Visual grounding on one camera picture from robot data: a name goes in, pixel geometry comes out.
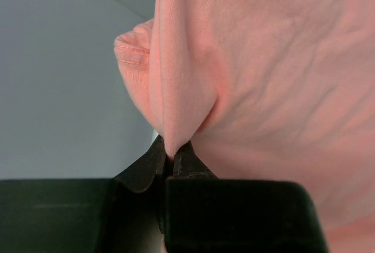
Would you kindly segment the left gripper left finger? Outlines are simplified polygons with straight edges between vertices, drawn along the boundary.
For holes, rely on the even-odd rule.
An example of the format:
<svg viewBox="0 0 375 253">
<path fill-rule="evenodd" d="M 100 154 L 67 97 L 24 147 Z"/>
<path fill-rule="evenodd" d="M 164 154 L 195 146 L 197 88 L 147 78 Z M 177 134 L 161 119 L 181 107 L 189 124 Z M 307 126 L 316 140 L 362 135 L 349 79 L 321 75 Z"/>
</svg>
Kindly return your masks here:
<svg viewBox="0 0 375 253">
<path fill-rule="evenodd" d="M 159 252 L 152 194 L 164 162 L 157 137 L 112 179 L 1 181 L 2 252 Z"/>
</svg>

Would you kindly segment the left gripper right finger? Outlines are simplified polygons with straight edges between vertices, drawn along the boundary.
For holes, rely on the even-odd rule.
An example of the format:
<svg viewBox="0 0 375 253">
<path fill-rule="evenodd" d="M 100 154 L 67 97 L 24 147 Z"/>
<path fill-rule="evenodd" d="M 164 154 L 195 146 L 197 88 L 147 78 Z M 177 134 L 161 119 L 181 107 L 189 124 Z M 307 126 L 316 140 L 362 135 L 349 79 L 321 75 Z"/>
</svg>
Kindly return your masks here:
<svg viewBox="0 0 375 253">
<path fill-rule="evenodd" d="M 314 203 L 294 182 L 219 179 L 190 143 L 165 180 L 168 252 L 328 252 Z"/>
</svg>

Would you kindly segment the pink t-shirt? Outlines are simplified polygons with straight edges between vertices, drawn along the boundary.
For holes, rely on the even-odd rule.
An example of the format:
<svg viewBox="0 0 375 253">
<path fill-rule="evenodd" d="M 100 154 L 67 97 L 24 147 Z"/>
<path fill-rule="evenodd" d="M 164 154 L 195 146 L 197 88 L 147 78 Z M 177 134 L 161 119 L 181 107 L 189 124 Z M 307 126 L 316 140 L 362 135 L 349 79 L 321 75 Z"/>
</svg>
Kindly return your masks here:
<svg viewBox="0 0 375 253">
<path fill-rule="evenodd" d="M 332 252 L 374 251 L 374 0 L 156 0 L 114 52 L 169 156 L 298 182 Z"/>
</svg>

